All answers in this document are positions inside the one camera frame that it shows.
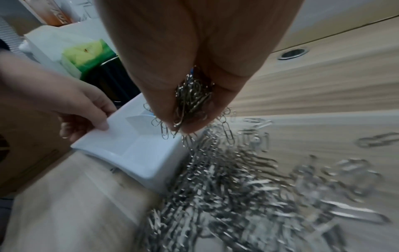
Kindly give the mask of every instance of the hand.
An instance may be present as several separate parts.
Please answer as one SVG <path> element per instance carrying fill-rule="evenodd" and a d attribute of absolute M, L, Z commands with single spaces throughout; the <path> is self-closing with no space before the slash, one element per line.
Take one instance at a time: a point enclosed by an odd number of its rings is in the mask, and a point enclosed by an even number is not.
<path fill-rule="evenodd" d="M 72 142 L 94 127 L 108 129 L 107 117 L 116 111 L 95 86 L 46 71 L 5 51 L 0 51 L 0 100 L 57 113 L 61 137 Z"/>
<path fill-rule="evenodd" d="M 206 126 L 262 66 L 302 0 L 97 0 L 131 78 L 154 114 L 172 128 L 175 89 L 194 65 L 215 82 Z"/>

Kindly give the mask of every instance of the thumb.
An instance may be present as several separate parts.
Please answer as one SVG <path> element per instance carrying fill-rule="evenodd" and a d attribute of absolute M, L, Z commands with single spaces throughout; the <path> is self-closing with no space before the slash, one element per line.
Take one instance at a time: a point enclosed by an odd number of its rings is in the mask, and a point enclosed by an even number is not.
<path fill-rule="evenodd" d="M 94 127 L 100 130 L 107 130 L 109 128 L 106 113 L 95 106 L 88 98 L 77 108 L 74 114 L 88 119 Z"/>

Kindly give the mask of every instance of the pile of paper clips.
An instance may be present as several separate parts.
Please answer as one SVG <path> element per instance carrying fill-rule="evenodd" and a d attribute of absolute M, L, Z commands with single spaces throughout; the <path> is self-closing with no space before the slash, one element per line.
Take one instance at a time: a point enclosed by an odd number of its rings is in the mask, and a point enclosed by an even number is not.
<path fill-rule="evenodd" d="M 199 98 L 212 90 L 200 89 L 178 92 L 180 97 L 190 91 L 202 93 L 185 98 L 202 103 Z M 187 111 L 179 114 L 177 123 L 191 114 L 186 105 L 179 105 Z M 233 134 L 226 130 L 224 116 L 218 118 L 190 145 L 189 162 L 170 185 L 162 206 L 141 223 L 137 247 L 149 252 L 195 251 L 198 239 L 217 238 L 225 250 L 234 252 L 344 252 L 347 244 L 336 217 L 390 222 L 373 210 L 332 200 L 361 202 L 372 193 L 382 175 L 371 170 L 368 161 L 345 159 L 317 169 L 317 157 L 310 155 L 284 175 L 276 160 L 261 156 L 269 148 L 269 134 L 263 129 L 272 122 L 247 122 L 252 126 Z"/>

